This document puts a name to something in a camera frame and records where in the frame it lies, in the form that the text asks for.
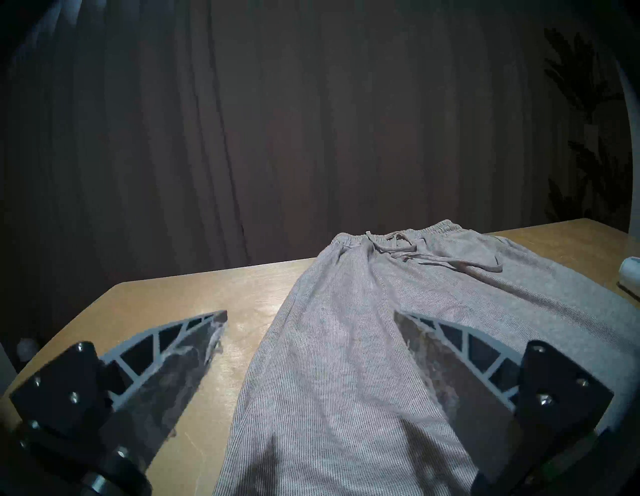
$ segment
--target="gray cloth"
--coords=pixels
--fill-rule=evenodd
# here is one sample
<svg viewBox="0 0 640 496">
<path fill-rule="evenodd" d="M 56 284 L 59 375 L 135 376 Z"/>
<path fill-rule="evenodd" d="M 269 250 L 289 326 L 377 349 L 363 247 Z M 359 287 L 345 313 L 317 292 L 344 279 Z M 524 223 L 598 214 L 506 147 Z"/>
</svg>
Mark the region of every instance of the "gray cloth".
<svg viewBox="0 0 640 496">
<path fill-rule="evenodd" d="M 450 221 L 339 234 L 253 358 L 215 494 L 468 493 L 477 469 L 430 400 L 395 310 L 521 353 L 531 339 L 551 343 L 614 391 L 603 422 L 636 387 L 639 311 L 586 277 Z"/>
</svg>

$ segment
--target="drawstring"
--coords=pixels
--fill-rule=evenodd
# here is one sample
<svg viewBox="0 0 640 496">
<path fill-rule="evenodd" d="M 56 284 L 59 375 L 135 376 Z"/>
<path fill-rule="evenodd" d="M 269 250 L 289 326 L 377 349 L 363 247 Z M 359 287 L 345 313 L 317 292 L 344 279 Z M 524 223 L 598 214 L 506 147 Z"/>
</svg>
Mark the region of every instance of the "drawstring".
<svg viewBox="0 0 640 496">
<path fill-rule="evenodd" d="M 488 265 L 488 264 L 483 264 L 482 262 L 462 259 L 459 257 L 439 257 L 437 255 L 432 255 L 430 253 L 420 253 L 418 252 L 418 245 L 413 243 L 400 231 L 396 231 L 388 235 L 385 239 L 388 241 L 389 239 L 392 239 L 394 236 L 401 236 L 402 238 L 404 238 L 406 241 L 409 242 L 409 246 L 404 246 L 402 248 L 387 248 L 386 246 L 380 246 L 378 243 L 374 241 L 371 231 L 367 231 L 366 234 L 370 242 L 373 243 L 373 246 L 375 246 L 379 252 L 389 253 L 389 255 L 391 255 L 391 257 L 394 259 L 401 259 L 403 257 L 406 257 L 408 259 L 422 259 L 422 260 L 430 260 L 432 262 L 445 262 L 448 264 L 458 263 L 458 264 L 469 265 L 472 267 L 479 267 L 481 269 L 486 270 L 487 272 L 502 272 L 502 261 L 498 258 L 498 255 L 496 253 L 493 254 L 493 256 L 495 257 L 495 265 Z"/>
</svg>

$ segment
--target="white object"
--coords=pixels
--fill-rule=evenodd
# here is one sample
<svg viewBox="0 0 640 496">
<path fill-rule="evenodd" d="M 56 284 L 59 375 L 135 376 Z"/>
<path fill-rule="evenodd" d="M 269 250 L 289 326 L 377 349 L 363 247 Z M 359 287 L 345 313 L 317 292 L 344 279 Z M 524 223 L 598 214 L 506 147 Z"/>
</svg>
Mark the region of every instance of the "white object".
<svg viewBox="0 0 640 496">
<path fill-rule="evenodd" d="M 620 266 L 620 285 L 640 297 L 640 258 L 624 259 Z"/>
<path fill-rule="evenodd" d="M 28 362 L 40 350 L 40 346 L 30 337 L 21 338 L 18 346 L 15 348 L 16 354 L 21 362 Z"/>
</svg>

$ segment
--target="sweatpants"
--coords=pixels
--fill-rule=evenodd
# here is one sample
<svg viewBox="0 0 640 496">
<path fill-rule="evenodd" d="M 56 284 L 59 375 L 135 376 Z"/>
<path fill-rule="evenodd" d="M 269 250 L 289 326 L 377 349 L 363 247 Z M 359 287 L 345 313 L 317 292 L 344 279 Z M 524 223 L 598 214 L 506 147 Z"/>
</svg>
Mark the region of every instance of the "sweatpants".
<svg viewBox="0 0 640 496">
<path fill-rule="evenodd" d="M 339 234 L 249 366 L 214 494 L 469 492 L 477 468 L 394 312 L 473 327 L 520 353 L 548 342 L 614 392 L 602 426 L 616 425 L 637 387 L 640 311 L 573 270 L 448 220 Z"/>
</svg>

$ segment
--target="elastic waistband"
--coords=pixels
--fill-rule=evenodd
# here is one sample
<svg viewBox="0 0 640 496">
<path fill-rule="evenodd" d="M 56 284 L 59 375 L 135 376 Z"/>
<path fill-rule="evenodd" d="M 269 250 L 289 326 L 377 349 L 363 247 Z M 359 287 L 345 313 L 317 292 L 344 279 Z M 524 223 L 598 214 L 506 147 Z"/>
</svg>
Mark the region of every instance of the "elastic waistband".
<svg viewBox="0 0 640 496">
<path fill-rule="evenodd" d="M 453 222 L 447 219 L 447 220 L 442 220 L 437 224 L 426 227 L 424 229 L 419 229 L 419 230 L 406 229 L 404 231 L 390 232 L 389 234 L 353 235 L 353 234 L 347 234 L 345 232 L 341 232 L 340 234 L 338 234 L 336 237 L 333 238 L 332 244 L 338 243 L 342 246 L 347 246 L 351 248 L 351 247 L 362 244 L 362 241 L 366 239 L 366 240 L 374 241 L 375 243 L 378 243 L 380 246 L 391 247 L 393 244 L 395 244 L 395 242 L 393 241 L 393 238 L 396 235 L 399 235 L 400 237 L 404 237 L 415 244 L 416 240 L 422 238 L 424 234 L 447 235 L 451 232 L 459 232 L 464 230 L 465 229 L 462 229 L 458 224 L 454 224 Z"/>
</svg>

